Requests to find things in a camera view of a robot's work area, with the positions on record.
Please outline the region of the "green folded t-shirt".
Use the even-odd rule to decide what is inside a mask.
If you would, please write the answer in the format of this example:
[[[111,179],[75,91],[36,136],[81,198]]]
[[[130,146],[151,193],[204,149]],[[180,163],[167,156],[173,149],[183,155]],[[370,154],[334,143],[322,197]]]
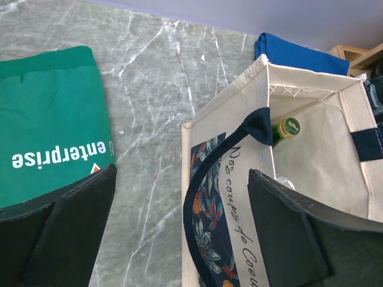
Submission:
[[[1,207],[113,163],[104,87],[89,47],[1,62]]]

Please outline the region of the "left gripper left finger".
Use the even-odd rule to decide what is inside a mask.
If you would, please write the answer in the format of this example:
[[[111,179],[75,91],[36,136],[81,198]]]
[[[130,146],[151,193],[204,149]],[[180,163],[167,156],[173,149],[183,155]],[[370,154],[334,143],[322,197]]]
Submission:
[[[115,194],[110,164],[1,209],[1,286],[88,286]]]

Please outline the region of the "silver top can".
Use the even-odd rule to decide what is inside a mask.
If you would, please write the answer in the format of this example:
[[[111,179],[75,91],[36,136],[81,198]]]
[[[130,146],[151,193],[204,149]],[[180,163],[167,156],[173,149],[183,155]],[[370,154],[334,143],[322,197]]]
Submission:
[[[282,175],[276,175],[276,181],[279,182],[280,184],[284,185],[285,187],[295,190],[295,186],[292,183],[291,180],[289,180],[287,177],[282,176]]]

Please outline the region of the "beige canvas tote bag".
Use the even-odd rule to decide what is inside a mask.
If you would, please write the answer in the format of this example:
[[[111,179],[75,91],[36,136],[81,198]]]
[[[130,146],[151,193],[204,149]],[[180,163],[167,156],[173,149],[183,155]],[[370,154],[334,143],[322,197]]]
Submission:
[[[286,118],[300,133],[272,147]],[[382,131],[363,82],[260,56],[182,126],[183,286],[270,286],[249,171],[341,212],[382,223]]]

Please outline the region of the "wooden clothes rack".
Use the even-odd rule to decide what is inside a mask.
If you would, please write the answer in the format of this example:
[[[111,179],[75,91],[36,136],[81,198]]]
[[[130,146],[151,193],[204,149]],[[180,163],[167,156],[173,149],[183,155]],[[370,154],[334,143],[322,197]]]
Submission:
[[[367,74],[367,77],[371,79],[382,76],[382,46],[383,43],[371,50],[365,50],[347,45],[337,45],[328,53],[349,61],[348,76],[357,77],[361,74]]]

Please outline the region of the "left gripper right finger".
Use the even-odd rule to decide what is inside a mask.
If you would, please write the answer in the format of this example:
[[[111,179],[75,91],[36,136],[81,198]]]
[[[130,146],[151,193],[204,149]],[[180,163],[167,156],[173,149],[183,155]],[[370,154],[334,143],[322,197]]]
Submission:
[[[270,286],[382,286],[382,223],[251,169],[248,194]]]

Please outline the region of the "blue folded cloth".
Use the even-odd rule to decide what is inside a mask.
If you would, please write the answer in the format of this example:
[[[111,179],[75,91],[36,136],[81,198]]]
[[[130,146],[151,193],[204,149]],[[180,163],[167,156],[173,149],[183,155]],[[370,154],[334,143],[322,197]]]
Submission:
[[[254,48],[255,58],[264,54],[274,65],[335,75],[347,75],[349,70],[347,60],[288,42],[269,33],[261,33]]]

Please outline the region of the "green glass bottle far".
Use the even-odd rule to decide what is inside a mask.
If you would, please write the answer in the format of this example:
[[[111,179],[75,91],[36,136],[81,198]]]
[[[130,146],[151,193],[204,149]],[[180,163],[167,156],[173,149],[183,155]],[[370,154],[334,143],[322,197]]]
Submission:
[[[272,126],[272,147],[285,139],[291,139],[300,133],[300,123],[295,118],[286,118]]]

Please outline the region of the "dark patterned hanging garment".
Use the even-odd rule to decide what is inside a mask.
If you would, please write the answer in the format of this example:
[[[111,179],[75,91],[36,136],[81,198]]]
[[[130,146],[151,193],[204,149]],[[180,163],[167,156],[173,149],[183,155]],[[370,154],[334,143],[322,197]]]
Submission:
[[[382,104],[383,104],[383,64],[382,60],[378,61],[372,70],[370,78],[368,78],[363,84],[366,91],[367,98],[370,103],[373,116],[378,126],[382,126]]]

